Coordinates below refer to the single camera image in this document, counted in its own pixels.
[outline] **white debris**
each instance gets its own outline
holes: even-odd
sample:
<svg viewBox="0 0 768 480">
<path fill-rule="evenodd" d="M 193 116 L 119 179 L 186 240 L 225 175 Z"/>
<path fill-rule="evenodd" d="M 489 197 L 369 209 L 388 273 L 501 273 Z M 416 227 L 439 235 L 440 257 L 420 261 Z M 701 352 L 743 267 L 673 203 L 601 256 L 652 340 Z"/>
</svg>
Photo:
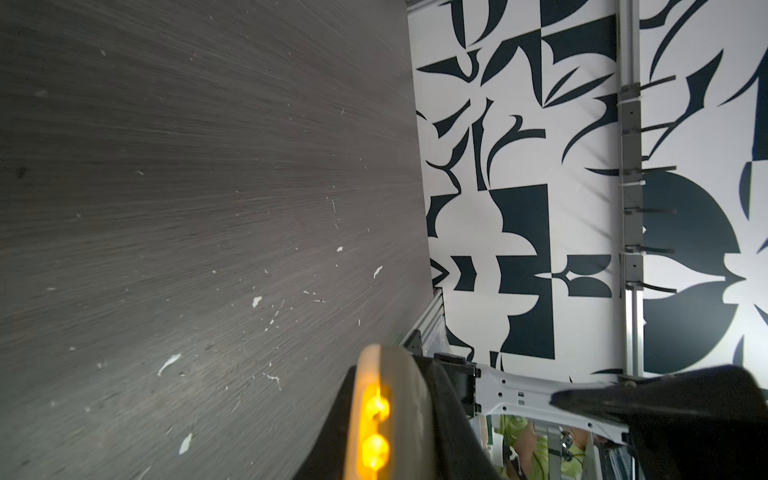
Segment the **white debris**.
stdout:
<svg viewBox="0 0 768 480">
<path fill-rule="evenodd" d="M 276 380 L 277 381 L 277 389 L 280 390 L 280 391 L 283 391 L 283 389 L 280 388 L 280 377 L 267 375 L 264 372 L 262 372 L 262 375 L 264 375 L 265 377 L 267 377 L 270 380 Z"/>
<path fill-rule="evenodd" d="M 177 353 L 176 355 L 172 355 L 168 360 L 165 361 L 162 367 L 157 371 L 157 376 L 160 376 L 163 374 L 163 370 L 166 369 L 170 364 L 175 363 L 177 360 L 181 358 L 181 354 Z"/>
<path fill-rule="evenodd" d="M 181 443 L 181 447 L 179 448 L 179 455 L 187 453 L 187 450 L 190 449 L 190 442 L 192 442 L 192 434 L 184 437 L 184 441 Z"/>
<path fill-rule="evenodd" d="M 136 480 L 141 480 L 144 478 L 144 476 L 149 472 L 149 469 L 152 468 L 152 465 L 148 466 L 138 477 L 136 477 Z"/>
</svg>

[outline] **wood grain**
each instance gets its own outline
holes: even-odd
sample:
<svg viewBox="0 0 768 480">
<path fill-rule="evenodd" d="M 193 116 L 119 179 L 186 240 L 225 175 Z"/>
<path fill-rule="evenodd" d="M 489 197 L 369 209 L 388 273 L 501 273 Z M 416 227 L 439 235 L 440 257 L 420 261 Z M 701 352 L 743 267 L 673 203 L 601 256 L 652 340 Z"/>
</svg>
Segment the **wood grain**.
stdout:
<svg viewBox="0 0 768 480">
<path fill-rule="evenodd" d="M 0 18 L 0 478 L 290 477 L 431 297 L 404 3 Z"/>
</svg>

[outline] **black abstract shape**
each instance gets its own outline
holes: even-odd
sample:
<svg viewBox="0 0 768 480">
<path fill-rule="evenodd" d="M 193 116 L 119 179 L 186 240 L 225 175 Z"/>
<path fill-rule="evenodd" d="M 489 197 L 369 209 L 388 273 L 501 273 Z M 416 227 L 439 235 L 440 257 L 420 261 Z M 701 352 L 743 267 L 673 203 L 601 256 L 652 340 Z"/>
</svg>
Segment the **black abstract shape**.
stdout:
<svg viewBox="0 0 768 480">
<path fill-rule="evenodd" d="M 595 275 L 611 264 L 611 255 L 568 255 L 568 263 L 562 272 L 553 273 L 552 278 L 565 282 L 568 296 L 586 296 L 595 298 L 611 298 L 611 288 L 601 280 L 583 276 L 568 279 L 570 272 L 577 275 Z"/>
<path fill-rule="evenodd" d="M 480 84 L 484 84 L 502 71 L 515 56 L 518 48 L 522 49 L 525 56 L 528 57 L 528 63 L 531 64 L 533 92 L 538 104 L 541 105 L 541 29 L 504 40 L 493 52 L 491 59 L 488 60 Z"/>
<path fill-rule="evenodd" d="M 734 277 L 725 267 L 723 256 L 740 253 L 736 234 L 726 214 L 707 191 L 670 172 L 651 172 L 645 174 L 644 179 L 644 206 L 674 208 L 677 214 L 645 216 L 647 231 L 643 243 L 674 249 L 675 253 L 662 255 L 697 272 Z"/>
<path fill-rule="evenodd" d="M 485 24 L 485 30 L 483 30 L 482 35 L 480 35 L 480 38 L 475 43 L 491 34 L 493 29 L 502 20 L 506 9 L 507 0 L 488 0 L 488 22 Z"/>
<path fill-rule="evenodd" d="M 752 162 L 748 161 L 744 164 L 744 169 L 741 171 L 741 178 L 739 179 L 739 200 L 741 200 L 741 210 L 744 212 L 744 216 L 750 218 L 750 190 L 752 187 Z"/>
<path fill-rule="evenodd" d="M 507 315 L 509 335 L 502 352 L 554 359 L 554 314 L 552 281 L 539 278 L 548 272 L 549 258 L 544 256 L 496 257 L 502 272 L 499 293 L 537 295 L 534 307 L 522 315 Z"/>
<path fill-rule="evenodd" d="M 485 111 L 482 112 L 482 116 L 472 124 L 472 145 L 475 148 L 475 176 L 478 181 L 478 192 L 485 191 L 488 187 L 485 186 L 485 180 L 482 177 L 482 165 L 480 158 L 480 150 L 482 147 L 482 136 L 485 133 L 485 128 L 482 125 L 482 121 L 485 119 L 485 114 L 488 113 L 488 109 L 493 105 L 493 100 L 490 98 L 485 99 Z"/>
<path fill-rule="evenodd" d="M 571 139 L 571 141 L 568 142 L 568 145 L 566 145 L 565 150 L 563 151 L 563 158 L 560 160 L 561 163 L 565 161 L 565 155 L 568 154 L 568 151 L 571 149 L 571 147 L 573 147 L 576 142 L 578 142 L 583 136 L 599 127 L 604 127 L 605 125 L 612 124 L 619 120 L 619 110 L 616 103 L 616 94 L 596 97 L 595 100 L 599 100 L 605 104 L 605 112 L 603 113 L 603 116 L 584 127 L 580 132 L 576 134 L 575 137 Z"/>
<path fill-rule="evenodd" d="M 458 197 L 462 193 L 462 185 L 458 182 L 458 178 L 451 172 L 451 169 L 461 160 L 464 151 L 467 148 L 469 142 L 469 129 L 464 137 L 459 141 L 458 145 L 453 147 L 451 153 L 451 160 L 443 165 L 435 165 L 430 162 L 426 162 L 430 167 L 444 171 L 451 179 L 451 183 L 456 187 L 457 192 L 449 195 L 435 195 L 429 198 L 429 211 L 427 212 L 427 236 L 437 238 L 437 230 L 435 229 L 435 222 L 437 221 L 437 215 L 440 210 L 451 200 Z"/>
<path fill-rule="evenodd" d="M 429 264 L 432 265 L 432 268 L 435 268 L 440 272 L 438 276 L 432 279 L 432 287 L 436 287 L 440 282 L 445 280 L 445 278 L 448 276 L 448 271 L 443 265 L 440 265 L 431 258 L 429 259 Z"/>
<path fill-rule="evenodd" d="M 644 175 L 644 206 L 674 208 L 675 215 L 647 215 L 643 244 L 671 248 L 662 255 L 725 281 L 694 285 L 663 299 L 645 300 L 645 369 L 669 373 L 701 360 L 723 338 L 737 305 L 723 303 L 725 289 L 742 280 L 724 263 L 726 253 L 740 253 L 736 234 L 717 202 L 699 185 L 680 175 Z"/>
<path fill-rule="evenodd" d="M 467 103 L 464 104 L 463 107 L 461 107 L 456 113 L 451 115 L 450 117 L 436 121 L 433 125 L 435 125 L 435 129 L 437 129 L 437 138 L 442 137 L 443 135 L 447 134 L 451 127 L 453 127 L 453 124 L 456 123 L 458 118 L 469 108 L 470 101 L 467 100 Z"/>
<path fill-rule="evenodd" d="M 760 60 L 760 64 L 757 66 L 752 77 L 733 95 L 733 97 L 725 100 L 722 105 L 741 96 L 741 94 L 752 86 L 755 80 L 758 80 L 758 82 L 752 160 L 760 161 L 768 160 L 768 49 L 763 54 L 763 58 Z"/>
<path fill-rule="evenodd" d="M 539 278 L 551 271 L 547 185 L 490 190 L 502 214 L 502 231 L 527 239 L 537 255 L 497 256 L 502 274 L 499 293 L 538 296 L 534 307 L 522 315 L 510 315 L 504 353 L 554 359 L 552 281 Z"/>
<path fill-rule="evenodd" d="M 565 272 L 573 272 L 577 275 L 595 275 L 608 268 L 611 264 L 611 255 L 568 255 L 568 264 Z"/>
<path fill-rule="evenodd" d="M 538 258 L 546 259 L 549 272 L 549 202 L 547 185 L 490 190 L 491 199 L 502 214 L 502 232 L 514 233 L 531 242 Z"/>
<path fill-rule="evenodd" d="M 736 313 L 737 305 L 723 303 L 723 292 L 732 283 L 701 283 L 677 295 L 643 301 L 646 371 L 676 372 L 712 351 Z"/>
<path fill-rule="evenodd" d="M 691 115 L 704 108 L 704 97 L 707 95 L 707 89 L 710 86 L 712 77 L 715 75 L 715 71 L 717 71 L 717 67 L 720 65 L 720 60 L 722 58 L 723 51 L 720 50 L 720 53 L 715 55 L 715 58 L 710 60 L 709 63 L 686 77 L 686 81 L 688 82 L 688 93 L 690 94 L 688 108 L 686 108 L 685 112 L 683 112 L 683 114 L 674 122 L 673 126 L 668 127 L 667 131 L 659 137 L 654 148 L 650 151 L 650 154 L 648 154 L 649 158 L 654 154 L 656 149 L 659 148 L 661 142 L 670 136 L 675 128 L 679 127 L 680 124 Z"/>
<path fill-rule="evenodd" d="M 592 372 L 590 375 L 597 375 L 598 373 L 611 373 L 613 375 L 623 375 L 624 369 L 605 369 L 605 370 L 598 370 L 597 372 Z"/>
<path fill-rule="evenodd" d="M 431 162 L 426 162 L 427 165 L 429 165 L 432 168 L 436 168 L 438 170 L 442 170 L 447 173 L 448 177 L 451 179 L 451 183 L 454 187 L 456 187 L 456 190 L 458 190 L 458 194 L 462 192 L 462 185 L 458 182 L 458 178 L 454 175 L 453 172 L 451 172 L 451 169 L 458 163 L 459 160 L 462 159 L 462 155 L 464 155 L 464 151 L 467 149 L 467 143 L 469 142 L 469 129 L 467 129 L 467 132 L 464 134 L 464 137 L 458 142 L 458 144 L 453 147 L 453 152 L 451 153 L 451 160 L 445 164 L 445 165 L 435 165 Z"/>
<path fill-rule="evenodd" d="M 513 141 L 522 140 L 523 138 L 546 138 L 547 132 L 543 128 L 532 128 L 530 130 L 520 130 L 523 126 L 523 117 L 520 115 L 512 115 L 515 117 L 515 124 L 509 129 L 498 141 L 493 145 L 491 151 L 488 153 L 488 164 L 485 166 L 485 172 L 488 175 L 488 185 L 491 183 L 491 163 L 493 157 L 496 156 L 499 150 L 505 145 L 509 145 Z"/>
<path fill-rule="evenodd" d="M 618 177 L 619 176 L 619 169 L 618 168 L 588 168 L 587 170 L 589 170 L 593 174 L 605 175 L 606 177 Z"/>
<path fill-rule="evenodd" d="M 647 30 L 649 28 L 656 28 L 664 25 L 667 22 L 667 16 L 670 14 L 672 7 L 682 2 L 683 0 L 669 0 L 664 10 L 658 12 L 651 18 L 640 20 L 640 30 Z"/>
<path fill-rule="evenodd" d="M 565 93 L 561 95 L 560 97 L 555 98 L 552 103 L 546 104 L 545 108 L 554 107 L 555 105 L 559 105 L 562 103 L 565 103 L 566 101 L 571 101 L 574 98 L 578 98 L 582 96 L 583 94 L 587 93 L 588 91 L 592 90 L 593 88 L 597 87 L 599 84 L 603 83 L 610 77 L 612 77 L 613 74 L 605 75 L 604 77 L 597 78 L 593 81 L 589 81 L 583 85 L 580 85 L 573 90 L 569 91 L 568 93 Z"/>
<path fill-rule="evenodd" d="M 460 290 L 463 292 L 475 291 L 475 278 L 477 278 L 477 270 L 475 270 L 475 264 L 472 263 L 472 257 L 454 257 L 451 255 L 454 263 L 458 267 L 460 276 L 458 283 L 454 290 Z"/>
<path fill-rule="evenodd" d="M 559 22 L 583 7 L 587 0 L 540 0 L 541 26 Z"/>
<path fill-rule="evenodd" d="M 440 210 L 451 200 L 458 197 L 458 194 L 435 195 L 429 198 L 429 211 L 427 212 L 427 237 L 437 238 L 435 222 Z"/>
<path fill-rule="evenodd" d="M 552 90 L 549 92 L 549 95 L 547 95 L 547 99 L 544 100 L 544 103 L 549 102 L 550 98 L 552 98 L 554 94 L 558 93 L 558 90 L 560 90 L 560 87 L 562 87 L 565 84 L 565 82 L 568 81 L 571 75 L 576 73 L 577 70 L 578 70 L 578 67 L 574 68 L 573 70 L 569 71 L 567 74 L 563 75 L 563 78 L 558 80 L 558 83 L 554 84 L 554 87 L 552 87 Z"/>
<path fill-rule="evenodd" d="M 463 0 L 453 0 L 451 2 L 451 22 L 453 23 L 453 32 L 456 40 L 462 48 L 467 48 L 467 41 L 464 34 L 464 2 Z"/>
<path fill-rule="evenodd" d="M 664 54 L 664 51 L 667 50 L 667 47 L 669 46 L 670 42 L 672 41 L 672 38 L 674 38 L 675 35 L 680 31 L 680 29 L 685 25 L 685 22 L 687 22 L 691 16 L 693 16 L 696 11 L 701 8 L 705 3 L 707 3 L 708 0 L 696 0 L 693 5 L 691 5 L 685 13 L 683 13 L 683 16 L 681 16 L 677 22 L 672 25 L 672 28 L 670 28 L 670 31 L 667 32 L 667 34 L 664 36 L 664 39 L 659 44 L 659 48 L 656 50 L 656 53 L 654 54 L 654 60 L 650 63 L 650 75 L 648 75 L 649 80 L 654 79 L 654 70 L 656 70 L 656 66 L 659 63 L 659 60 L 661 60 L 661 55 Z"/>
<path fill-rule="evenodd" d="M 568 281 L 568 296 L 586 296 L 590 298 L 611 298 L 611 288 L 602 280 L 591 276 L 580 276 Z"/>
<path fill-rule="evenodd" d="M 735 366 L 744 366 L 744 335 L 741 336 L 739 344 L 733 351 L 733 364 Z"/>
<path fill-rule="evenodd" d="M 448 338 L 448 344 L 453 346 L 464 346 L 469 349 L 469 355 L 467 355 L 467 362 L 471 362 L 473 358 L 475 358 L 475 347 L 469 345 L 468 343 L 464 343 L 461 339 L 459 339 L 456 335 L 453 334 L 451 329 L 448 328 L 448 326 L 445 326 L 445 336 Z"/>
<path fill-rule="evenodd" d="M 763 312 L 763 310 L 755 305 L 755 308 L 757 309 L 757 312 L 760 314 L 761 317 L 763 317 L 763 321 L 768 325 L 768 313 Z"/>
<path fill-rule="evenodd" d="M 480 72 L 480 64 L 478 63 L 478 50 L 468 51 L 469 60 L 472 61 L 472 73 L 467 76 L 462 71 L 462 68 L 458 66 L 458 59 L 456 57 L 446 58 L 445 60 L 437 61 L 430 65 L 425 65 L 421 68 L 417 68 L 418 71 L 424 71 L 426 73 L 440 73 L 445 75 L 451 75 L 453 77 L 461 78 L 463 81 L 469 83 L 478 76 Z"/>
<path fill-rule="evenodd" d="M 616 15 L 567 28 L 541 40 L 552 47 L 554 63 L 582 53 L 596 53 L 616 61 Z"/>
</svg>

